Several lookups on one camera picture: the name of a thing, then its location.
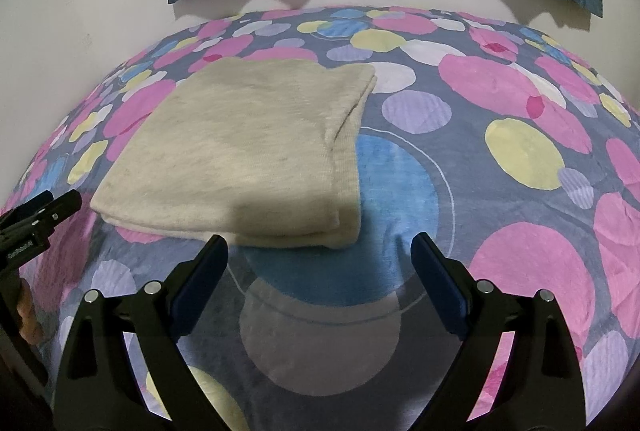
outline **beige folded garment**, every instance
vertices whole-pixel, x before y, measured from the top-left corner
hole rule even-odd
[[[158,106],[91,206],[127,229],[338,248],[360,231],[355,138],[368,64],[223,58]]]

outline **polka dot bedsheet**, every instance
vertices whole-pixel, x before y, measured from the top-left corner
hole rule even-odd
[[[232,429],[411,425],[459,347],[410,263],[420,231],[506,292],[555,292],[588,418],[604,406],[640,351],[638,114],[588,62],[540,32],[402,7],[268,11],[191,27],[121,64],[64,118],[6,206],[45,189],[77,188],[84,198],[51,249],[21,270],[54,376],[86,290],[132,293],[202,247],[113,227],[88,206],[154,108],[230,56],[327,68],[366,62],[378,79],[356,141],[356,245],[231,249],[193,334],[179,341]],[[148,406],[162,413],[137,340],[126,343]],[[490,407],[509,345],[474,414]]]

